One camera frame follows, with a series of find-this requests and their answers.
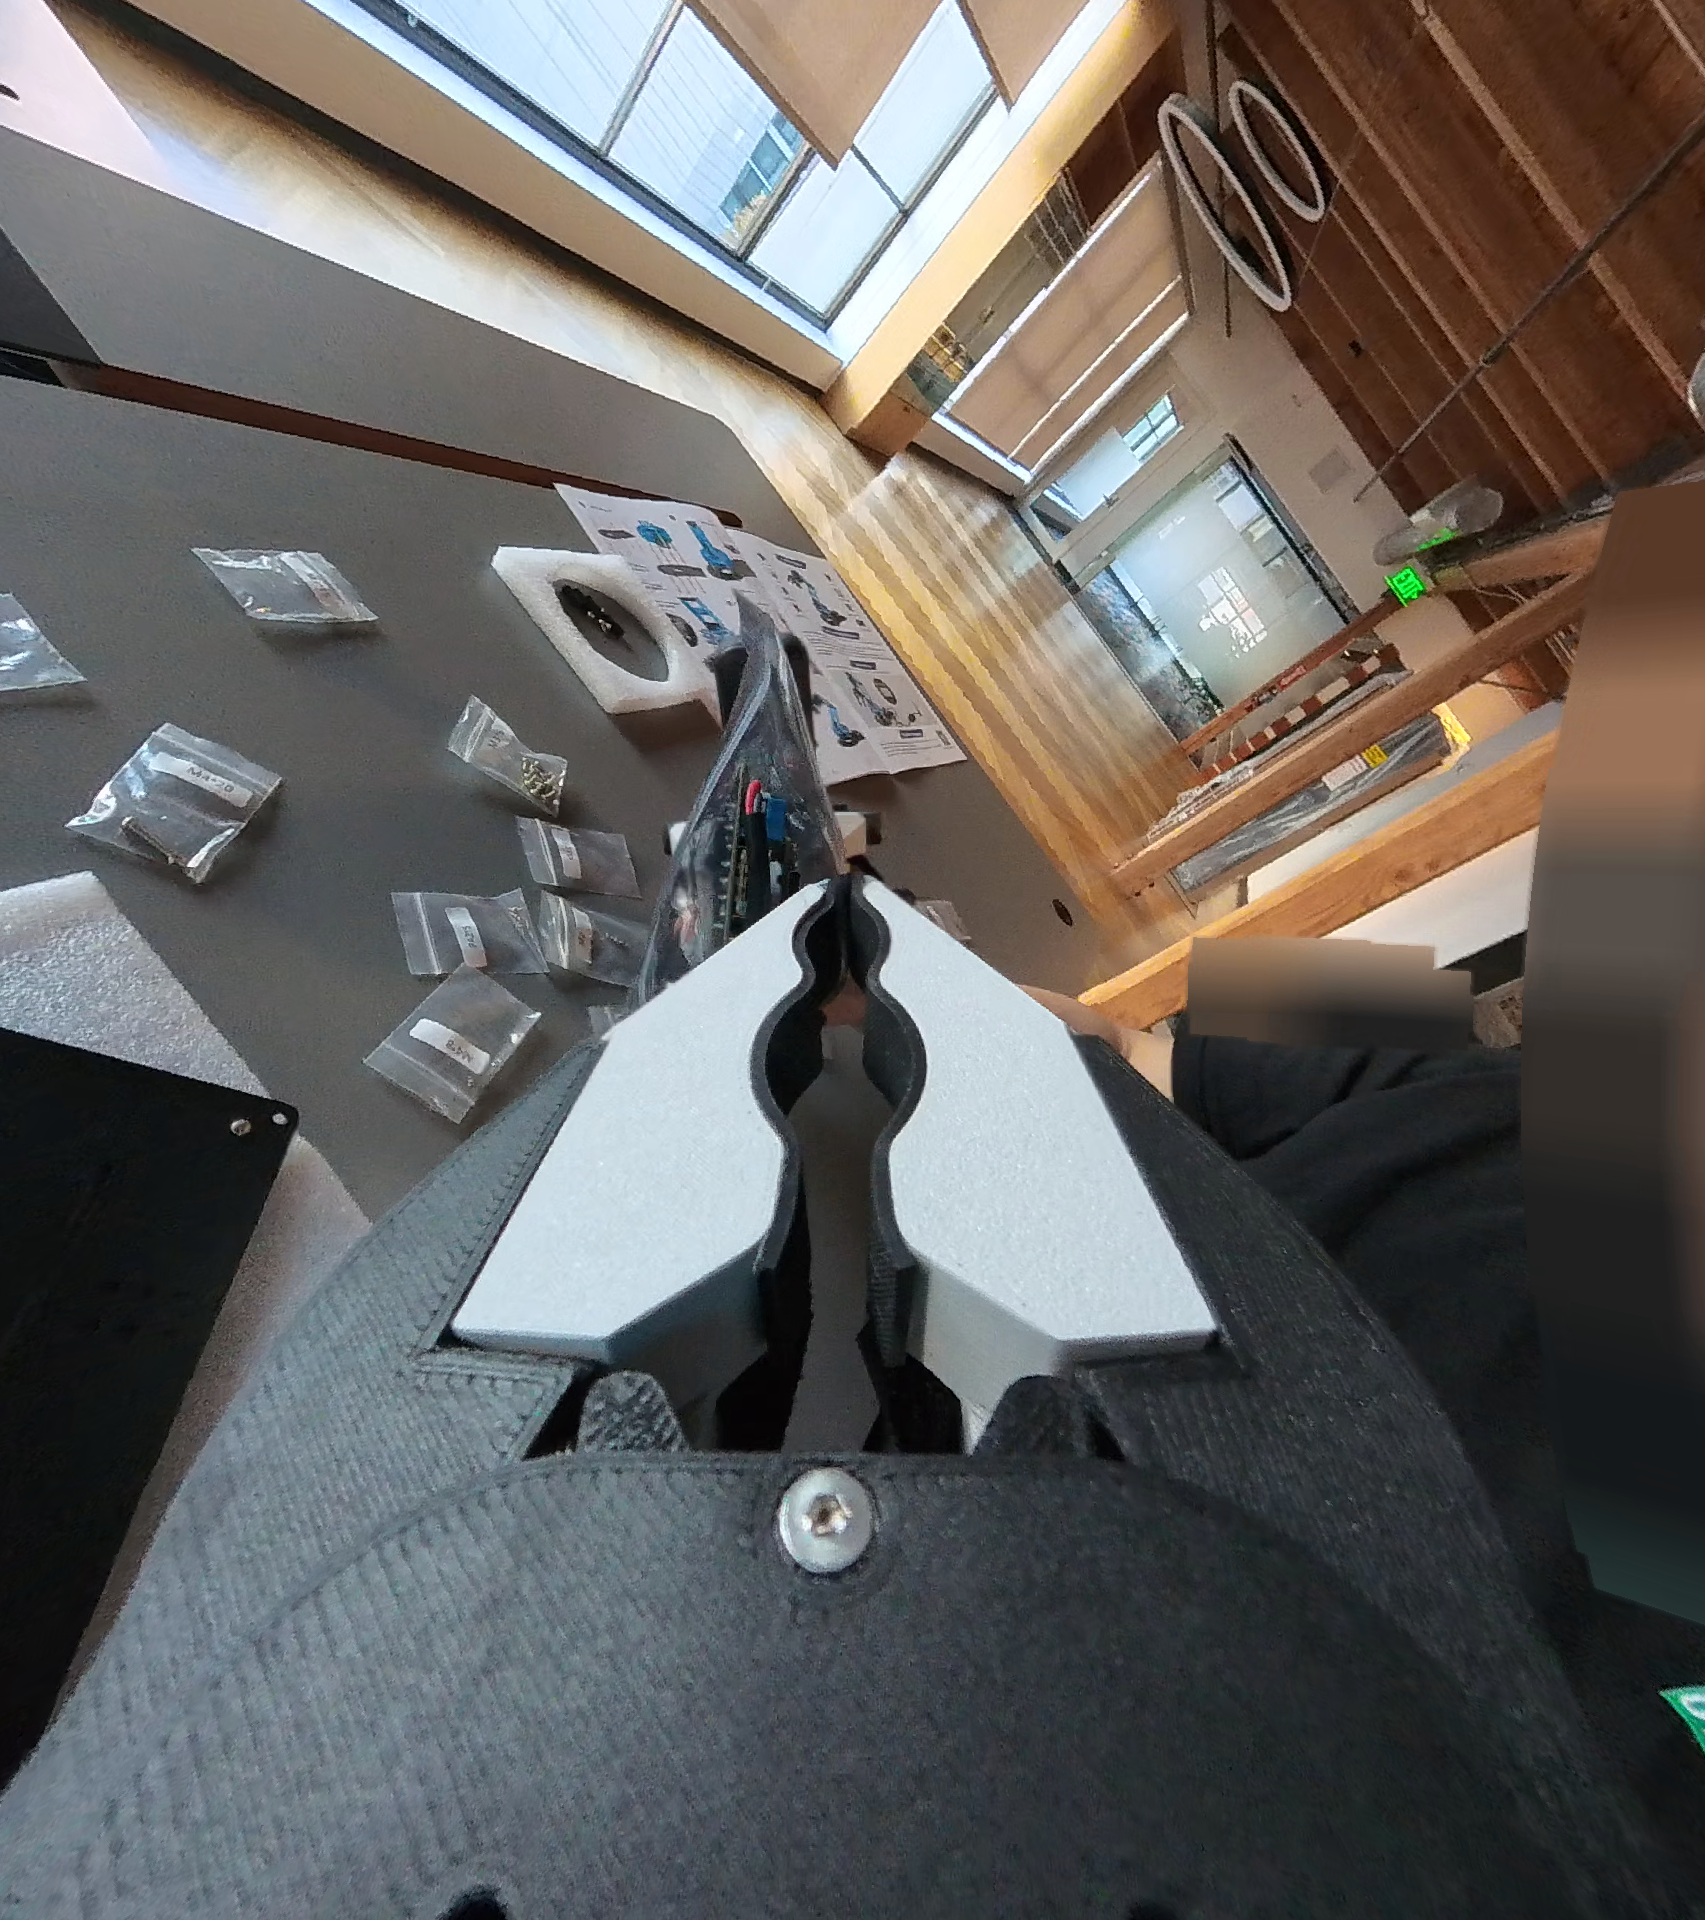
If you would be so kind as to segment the black metal base plate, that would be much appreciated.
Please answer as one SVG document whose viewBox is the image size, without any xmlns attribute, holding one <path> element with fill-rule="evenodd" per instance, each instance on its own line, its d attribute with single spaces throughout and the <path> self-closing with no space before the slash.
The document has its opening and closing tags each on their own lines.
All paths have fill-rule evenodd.
<svg viewBox="0 0 1705 1920">
<path fill-rule="evenodd" d="M 297 1137 L 283 1099 L 0 1025 L 0 1787 Z"/>
</svg>

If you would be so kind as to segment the printed instruction manual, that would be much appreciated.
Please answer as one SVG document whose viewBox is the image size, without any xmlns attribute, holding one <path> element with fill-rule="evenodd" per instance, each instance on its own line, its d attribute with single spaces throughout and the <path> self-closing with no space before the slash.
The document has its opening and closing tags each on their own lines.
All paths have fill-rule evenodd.
<svg viewBox="0 0 1705 1920">
<path fill-rule="evenodd" d="M 756 605 L 807 650 L 817 760 L 829 785 L 961 762 L 930 698 L 836 568 L 793 544 L 730 530 L 691 501 L 559 488 L 590 544 L 638 574 L 649 600 L 703 655 Z"/>
</svg>

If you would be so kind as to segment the scattered small clear zip bags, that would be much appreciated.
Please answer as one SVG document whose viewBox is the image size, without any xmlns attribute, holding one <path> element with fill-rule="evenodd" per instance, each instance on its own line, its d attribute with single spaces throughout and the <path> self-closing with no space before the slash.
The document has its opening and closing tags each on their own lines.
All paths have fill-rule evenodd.
<svg viewBox="0 0 1705 1920">
<path fill-rule="evenodd" d="M 378 623 L 359 589 L 317 549 L 199 546 L 192 554 L 258 628 L 364 631 Z M 644 678 L 663 678 L 665 660 L 647 635 L 625 631 L 584 591 L 567 588 L 563 596 L 600 654 Z M 50 691 L 80 680 L 33 616 L 0 596 L 0 694 Z M 580 876 L 580 854 L 559 819 L 571 776 L 563 756 L 532 748 L 475 694 L 451 723 L 447 748 L 513 797 L 521 828 L 547 829 L 567 878 Z M 283 787 L 285 778 L 270 768 L 165 722 L 68 828 L 200 886 Z M 549 964 L 531 955 L 531 913 L 516 891 L 481 899 L 484 919 L 469 901 L 449 895 L 396 893 L 393 901 L 412 974 L 437 979 L 437 988 L 366 1063 L 435 1113 L 462 1121 L 536 1025 L 529 1003 L 496 978 L 544 974 Z"/>
</svg>

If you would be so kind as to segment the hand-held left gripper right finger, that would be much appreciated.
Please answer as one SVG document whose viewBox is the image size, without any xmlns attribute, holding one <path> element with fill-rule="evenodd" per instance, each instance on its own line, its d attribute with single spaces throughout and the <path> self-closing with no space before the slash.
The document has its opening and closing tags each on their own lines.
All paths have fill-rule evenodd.
<svg viewBox="0 0 1705 1920">
<path fill-rule="evenodd" d="M 1070 1029 L 878 882 L 860 884 L 886 1356 L 961 1399 L 1194 1351 L 1218 1334 Z"/>
</svg>

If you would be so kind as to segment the dark parts bag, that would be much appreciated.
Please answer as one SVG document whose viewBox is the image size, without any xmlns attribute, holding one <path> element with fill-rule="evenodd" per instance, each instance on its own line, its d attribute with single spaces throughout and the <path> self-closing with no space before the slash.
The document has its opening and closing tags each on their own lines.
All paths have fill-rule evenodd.
<svg viewBox="0 0 1705 1920">
<path fill-rule="evenodd" d="M 738 640 L 713 658 L 720 751 L 673 846 L 649 944 L 627 996 L 638 1006 L 764 919 L 848 855 L 817 764 L 802 645 L 745 600 Z"/>
</svg>

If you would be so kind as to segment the white foam tray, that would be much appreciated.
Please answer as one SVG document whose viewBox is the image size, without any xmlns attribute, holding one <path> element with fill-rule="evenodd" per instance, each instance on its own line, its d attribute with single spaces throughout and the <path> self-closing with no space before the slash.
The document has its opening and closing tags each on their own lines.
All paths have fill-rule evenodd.
<svg viewBox="0 0 1705 1920">
<path fill-rule="evenodd" d="M 637 568 L 617 556 L 540 546 L 501 546 L 492 570 L 529 611 L 577 680 L 611 716 L 703 708 L 720 720 L 713 669 L 680 635 L 673 618 L 642 585 Z M 644 678 L 605 655 L 584 634 L 583 618 L 571 611 L 563 591 L 586 594 L 625 631 L 647 635 L 665 660 L 663 678 Z"/>
</svg>

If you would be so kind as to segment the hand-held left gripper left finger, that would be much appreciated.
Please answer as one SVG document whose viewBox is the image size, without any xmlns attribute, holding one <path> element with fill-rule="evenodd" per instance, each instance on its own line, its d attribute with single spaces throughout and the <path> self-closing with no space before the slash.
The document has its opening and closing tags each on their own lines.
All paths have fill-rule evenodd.
<svg viewBox="0 0 1705 1920">
<path fill-rule="evenodd" d="M 820 1063 L 809 935 L 832 884 L 793 899 L 621 1019 L 452 1315 L 481 1349 L 642 1372 L 719 1396 L 769 1351 L 764 1282 L 790 1235 L 789 1113 Z"/>
</svg>

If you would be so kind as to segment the dark grey desk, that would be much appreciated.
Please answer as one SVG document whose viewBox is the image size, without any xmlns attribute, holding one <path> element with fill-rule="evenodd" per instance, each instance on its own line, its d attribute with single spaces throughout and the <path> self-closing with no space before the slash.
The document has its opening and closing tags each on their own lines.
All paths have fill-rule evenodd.
<svg viewBox="0 0 1705 1920">
<path fill-rule="evenodd" d="M 0 229 L 110 365 L 698 501 L 817 549 L 720 420 L 7 125 Z"/>
<path fill-rule="evenodd" d="M 466 794 L 438 766 L 438 743 L 465 691 L 526 700 L 525 716 L 557 720 L 561 746 L 583 748 L 586 797 L 611 823 L 644 825 L 689 791 L 696 743 L 649 757 L 535 654 L 525 614 L 484 561 L 505 535 L 559 534 L 563 514 L 505 481 L 403 465 L 366 451 L 302 443 L 264 430 L 216 425 L 0 377 L 0 591 L 39 616 L 86 684 L 0 698 L 0 890 L 66 864 L 96 868 L 158 960 L 199 996 L 242 1063 L 291 1096 L 351 1195 L 395 1202 L 461 1140 L 449 1121 L 400 1098 L 352 1060 L 423 988 L 403 986 L 385 887 L 405 880 L 505 880 L 501 806 Z M 369 588 L 385 635 L 244 635 L 244 619 L 188 547 L 214 535 L 315 537 Z M 267 823 L 249 828 L 213 882 L 192 887 L 157 868 L 80 846 L 61 819 L 158 722 L 242 750 L 285 776 Z M 211 1491 L 170 1503 L 158 1546 L 192 1548 L 180 1578 L 195 1604 L 238 1595 L 241 1548 L 211 1543 L 213 1494 L 270 1515 L 286 1509 L 302 1560 L 292 1586 L 382 1518 L 352 1478 L 364 1448 L 427 1441 L 425 1478 L 396 1494 L 407 1513 L 447 1487 L 531 1463 L 557 1469 L 577 1428 L 574 1362 L 484 1351 L 440 1332 L 452 1312 L 447 1266 L 483 1237 L 502 1206 L 481 1182 L 403 1217 L 398 1278 L 423 1280 L 421 1323 L 396 1357 L 371 1353 L 369 1283 L 326 1292 L 339 1254 L 319 1254 L 319 1280 L 292 1280 L 297 1315 L 317 1297 L 320 1379 L 313 1422 L 334 1445 L 313 1469 L 292 1468 L 292 1439 L 264 1444 L 262 1465 L 233 1465 L 211 1441 L 185 1441 L 211 1471 Z M 1118 1855 L 1084 1857 L 1078 1881 L 1047 1887 L 1038 1863 L 994 1853 L 961 1883 L 954 1851 L 883 1867 L 875 1891 L 852 1891 L 850 1865 L 772 1859 L 769 1881 L 719 1891 L 719 1916 L 1159 1916 L 1142 1887 L 1084 1878 Z"/>
</svg>

